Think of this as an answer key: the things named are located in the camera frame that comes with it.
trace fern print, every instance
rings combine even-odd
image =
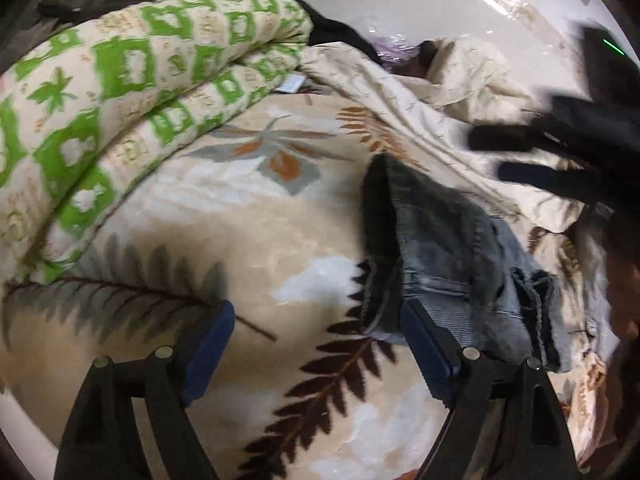
[[[65,99],[77,99],[75,95],[65,92],[65,88],[72,79],[72,77],[65,77],[65,73],[61,67],[56,67],[53,72],[52,81],[42,83],[27,99],[36,101],[37,104],[42,104],[46,101],[47,118],[51,117],[56,110],[63,112],[65,109]]]
[[[113,234],[104,255],[95,247],[54,282],[10,283],[2,308],[4,342],[10,349],[12,322],[18,312],[36,310],[46,320],[63,324],[76,314],[75,332],[89,326],[106,341],[127,327],[126,337],[144,333],[145,342],[169,329],[188,326],[226,298],[225,269],[219,262],[207,271],[200,285],[185,258],[171,263],[164,245],[150,254],[146,266],[133,245],[121,248]],[[236,316],[254,332],[272,341],[276,337],[242,316]]]
[[[360,264],[359,267],[365,273],[354,280],[363,284],[367,276],[367,264]],[[364,294],[359,291],[349,297],[362,302]],[[240,465],[239,469],[244,473],[238,480],[271,480],[274,476],[286,478],[284,456],[289,463],[294,463],[298,445],[307,450],[318,430],[331,433],[330,403],[342,416],[347,416],[346,394],[350,393],[363,402],[366,400],[363,368],[380,377],[380,366],[373,346],[378,346],[389,361],[396,362],[393,347],[388,343],[354,337],[360,333],[361,312],[361,305],[354,306],[345,314],[347,320],[328,327],[328,333],[344,337],[318,346],[317,350],[326,355],[300,368],[313,377],[296,384],[285,394],[297,400],[273,412],[278,420],[265,428],[264,436],[244,448],[246,452],[256,455]]]
[[[390,153],[405,164],[423,173],[429,173],[427,168],[411,157],[398,133],[368,108],[343,108],[335,118],[344,123],[341,128],[347,130],[348,134],[357,135],[360,143],[371,153]]]

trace blue gripper pad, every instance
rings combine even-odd
[[[197,346],[191,350],[193,354],[184,367],[185,376],[180,400],[185,408],[204,395],[234,331],[236,312],[229,301],[225,301],[216,313],[208,316],[210,319],[203,319],[196,330],[186,336],[190,339],[185,342],[186,346],[192,346],[194,343]]]
[[[455,338],[438,327],[415,299],[402,304],[400,327],[431,395],[451,408],[455,401],[453,379],[461,367],[456,355],[460,346]]]

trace screw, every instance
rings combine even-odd
[[[462,355],[470,361],[476,361],[480,358],[480,351],[473,346],[468,346],[462,351]]]
[[[161,346],[154,352],[158,359],[168,359],[174,354],[174,349],[170,346]]]
[[[542,363],[535,357],[527,357],[527,366],[533,370],[540,370],[540,368],[542,368]]]
[[[111,358],[108,355],[103,355],[94,359],[94,366],[96,368],[104,368],[109,364],[109,361],[111,361]]]

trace white floor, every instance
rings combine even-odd
[[[412,43],[471,34],[496,44],[515,75],[538,90],[575,91],[578,22],[597,22],[631,47],[600,0],[306,0],[329,18],[358,30],[377,22]]]

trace clothing label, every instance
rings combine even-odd
[[[295,94],[305,82],[306,76],[302,74],[289,74],[280,86],[275,91],[283,92],[285,94]]]

